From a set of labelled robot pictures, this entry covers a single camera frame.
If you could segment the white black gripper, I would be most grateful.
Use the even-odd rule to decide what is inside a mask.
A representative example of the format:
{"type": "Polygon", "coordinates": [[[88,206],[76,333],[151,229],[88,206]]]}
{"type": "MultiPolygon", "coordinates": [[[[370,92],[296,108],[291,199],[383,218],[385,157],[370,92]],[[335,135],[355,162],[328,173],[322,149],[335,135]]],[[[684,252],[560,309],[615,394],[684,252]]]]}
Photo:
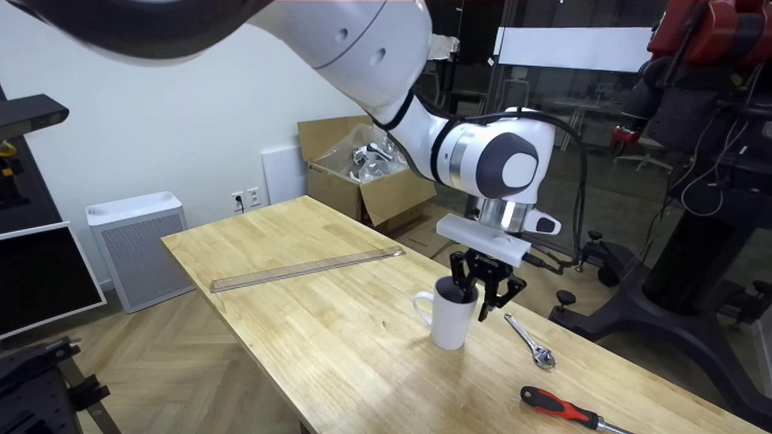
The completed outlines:
{"type": "MultiPolygon", "coordinates": [[[[503,234],[502,229],[445,214],[434,223],[436,234],[450,239],[465,247],[484,252],[503,265],[518,268],[522,255],[531,251],[531,244],[515,235],[503,234]]],[[[468,273],[465,273],[465,252],[453,251],[449,255],[450,276],[457,290],[457,300],[469,300],[468,273]]],[[[526,281],[510,273],[487,273],[481,276],[484,297],[478,312],[478,321],[484,321],[490,310],[503,309],[515,294],[526,290],[526,281]]]]}

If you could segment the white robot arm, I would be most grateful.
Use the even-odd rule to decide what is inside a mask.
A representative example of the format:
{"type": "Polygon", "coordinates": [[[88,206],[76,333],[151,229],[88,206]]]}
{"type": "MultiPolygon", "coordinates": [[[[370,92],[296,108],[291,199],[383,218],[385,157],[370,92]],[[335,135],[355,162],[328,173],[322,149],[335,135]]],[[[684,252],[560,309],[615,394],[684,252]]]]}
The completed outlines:
{"type": "Polygon", "coordinates": [[[479,202],[472,218],[440,216],[440,235],[515,268],[533,234],[562,231],[560,218],[535,206],[554,144],[544,114],[508,108],[461,120],[427,108],[413,92],[431,50],[425,0],[7,3],[82,44],[147,61],[187,57],[252,23],[352,98],[418,175],[479,202]]]}

